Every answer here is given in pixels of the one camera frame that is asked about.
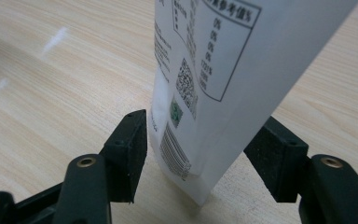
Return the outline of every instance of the wooden table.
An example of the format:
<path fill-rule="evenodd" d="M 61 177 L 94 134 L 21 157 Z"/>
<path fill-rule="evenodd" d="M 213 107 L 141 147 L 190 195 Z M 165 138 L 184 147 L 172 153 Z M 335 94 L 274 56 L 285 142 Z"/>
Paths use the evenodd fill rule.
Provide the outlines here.
<path fill-rule="evenodd" d="M 0 190 L 18 202 L 63 180 L 68 162 L 98 153 L 127 113 L 150 107 L 154 1 L 0 1 Z M 358 7 L 273 116 L 358 172 Z M 149 148 L 135 204 L 116 223 L 299 223 L 241 155 L 196 206 Z"/>

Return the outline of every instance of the white object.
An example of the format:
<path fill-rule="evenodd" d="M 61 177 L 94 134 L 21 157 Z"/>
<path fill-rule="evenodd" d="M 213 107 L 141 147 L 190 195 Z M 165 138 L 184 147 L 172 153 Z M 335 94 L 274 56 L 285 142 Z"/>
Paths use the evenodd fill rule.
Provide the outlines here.
<path fill-rule="evenodd" d="M 156 0 L 149 134 L 162 171 L 198 204 L 357 0 Z"/>

